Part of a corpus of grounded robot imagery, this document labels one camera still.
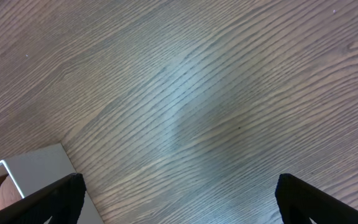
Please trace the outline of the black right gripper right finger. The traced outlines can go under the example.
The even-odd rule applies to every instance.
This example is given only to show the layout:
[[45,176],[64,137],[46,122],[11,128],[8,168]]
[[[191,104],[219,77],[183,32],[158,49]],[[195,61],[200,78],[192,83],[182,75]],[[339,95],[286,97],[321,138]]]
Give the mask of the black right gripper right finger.
[[288,173],[280,174],[275,198],[284,224],[358,224],[358,210]]

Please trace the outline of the brown plush toy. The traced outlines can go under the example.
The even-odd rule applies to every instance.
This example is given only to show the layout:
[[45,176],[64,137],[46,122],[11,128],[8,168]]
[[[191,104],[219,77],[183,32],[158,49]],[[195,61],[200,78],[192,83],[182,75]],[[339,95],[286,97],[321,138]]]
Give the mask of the brown plush toy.
[[22,196],[13,179],[8,175],[0,186],[0,210],[20,201]]

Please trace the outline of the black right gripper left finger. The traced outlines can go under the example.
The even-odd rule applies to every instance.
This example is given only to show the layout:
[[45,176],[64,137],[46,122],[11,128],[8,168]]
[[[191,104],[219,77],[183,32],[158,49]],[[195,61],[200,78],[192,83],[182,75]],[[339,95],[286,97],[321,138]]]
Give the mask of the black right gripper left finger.
[[85,193],[83,175],[69,174],[0,210],[0,224],[77,224]]

